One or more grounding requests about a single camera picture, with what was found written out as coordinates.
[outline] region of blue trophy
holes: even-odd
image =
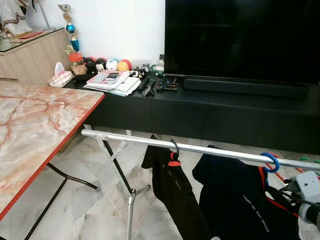
[[[79,41],[77,39],[78,30],[72,23],[72,17],[69,15],[70,5],[69,4],[58,4],[58,7],[63,11],[63,18],[66,20],[65,32],[70,36],[70,42],[73,49],[79,51]]]

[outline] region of clothes hanger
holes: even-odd
[[[272,159],[272,160],[273,160],[273,163],[275,164],[274,169],[269,169],[269,168],[267,168],[267,167],[264,167],[264,170],[266,170],[268,173],[272,173],[272,174],[276,173],[276,172],[279,170],[280,164],[279,164],[279,162],[278,162],[278,159],[277,159],[274,155],[272,155],[272,154],[269,153],[269,152],[263,152],[263,153],[261,153],[260,155],[266,156],[266,157]]]
[[[178,160],[179,155],[180,155],[180,150],[179,150],[178,144],[173,139],[171,139],[170,142],[172,142],[175,145],[176,152],[170,153],[170,161],[168,163],[168,166],[170,166],[170,167],[181,166],[181,163]]]

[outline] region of table leg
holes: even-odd
[[[45,216],[46,212],[48,211],[48,209],[50,208],[50,206],[52,205],[52,203],[54,202],[54,200],[56,199],[56,197],[58,196],[58,194],[60,193],[60,191],[62,190],[64,185],[66,184],[67,180],[72,180],[72,181],[87,185],[88,187],[93,188],[93,189],[95,189],[97,191],[100,191],[100,188],[98,186],[93,185],[92,183],[90,183],[88,181],[85,181],[85,180],[70,176],[68,174],[65,174],[64,172],[62,172],[61,170],[59,170],[58,168],[53,166],[51,163],[48,163],[46,166],[51,168],[57,174],[63,176],[64,180],[61,183],[61,185],[59,186],[59,188],[57,189],[57,191],[54,193],[53,197],[50,199],[49,203],[45,206],[44,210],[42,211],[41,215],[37,218],[37,220],[35,221],[34,225],[31,227],[30,231],[28,232],[28,234],[26,235],[24,240],[28,240],[31,237],[32,233],[35,231],[35,229],[39,225],[40,221]]]

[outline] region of stuffed toy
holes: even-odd
[[[138,76],[139,76],[139,73],[138,73],[137,70],[132,70],[132,71],[130,71],[129,77],[137,78]]]
[[[94,62],[88,62],[85,66],[88,69],[88,74],[97,74],[97,68]]]
[[[100,57],[95,61],[95,68],[100,73],[103,69],[107,69],[106,67],[107,61],[104,57]]]
[[[109,59],[106,62],[105,69],[112,70],[112,71],[117,71],[117,69],[118,69],[118,61],[115,60],[115,59]]]
[[[87,68],[84,64],[82,65],[77,65],[77,66],[71,66],[71,71],[73,72],[73,74],[76,75],[83,75],[87,73]]]
[[[141,69],[144,69],[147,74],[150,74],[150,65],[149,65],[149,63],[143,64]]]
[[[132,69],[132,65],[127,59],[122,59],[117,66],[118,71],[130,71]]]
[[[84,64],[95,63],[96,59],[92,56],[89,56],[89,57],[84,58],[83,61],[84,61]]]
[[[138,72],[138,77],[143,79],[147,75],[147,71],[144,68],[141,68]]]

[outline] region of red table edge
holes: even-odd
[[[16,203],[16,201],[21,197],[25,190],[30,186],[30,184],[36,179],[40,172],[45,168],[45,166],[50,162],[50,160],[57,154],[62,146],[71,138],[71,136],[76,132],[80,125],[86,120],[86,118],[93,112],[93,110],[98,106],[98,104],[104,99],[105,94],[103,94],[98,101],[90,108],[90,110],[83,116],[83,118],[74,126],[74,128],[69,132],[69,134],[64,138],[64,140],[53,150],[53,152],[47,157],[47,159],[41,164],[41,166],[34,172],[34,174],[26,181],[22,188],[17,192],[17,194],[12,198],[9,204],[2,210],[0,214],[0,221],[5,217],[8,211]]]

